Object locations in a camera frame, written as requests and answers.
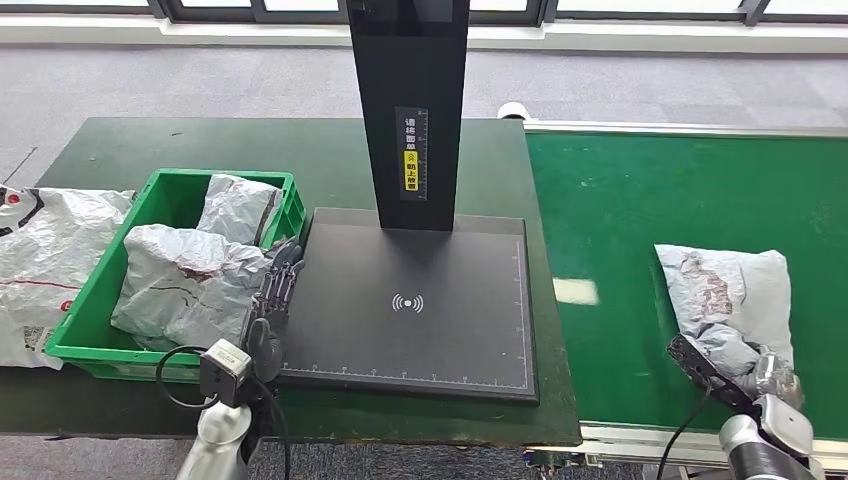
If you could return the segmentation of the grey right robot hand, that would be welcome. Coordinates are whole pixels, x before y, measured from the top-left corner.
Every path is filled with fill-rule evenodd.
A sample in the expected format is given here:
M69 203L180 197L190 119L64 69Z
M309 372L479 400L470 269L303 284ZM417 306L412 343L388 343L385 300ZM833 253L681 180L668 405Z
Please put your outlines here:
M747 372L732 381L752 400L773 395L796 410L804 401L800 378L792 365L771 351L761 354Z

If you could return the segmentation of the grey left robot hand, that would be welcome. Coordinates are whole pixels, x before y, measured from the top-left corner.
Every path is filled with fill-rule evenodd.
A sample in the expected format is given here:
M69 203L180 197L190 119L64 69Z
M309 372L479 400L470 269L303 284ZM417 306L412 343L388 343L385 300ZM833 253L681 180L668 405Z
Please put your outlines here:
M240 340L251 357L253 375L263 383L272 382L283 368L289 305L305 266L303 248L295 238L277 242L268 254L273 254L271 264L251 296Z

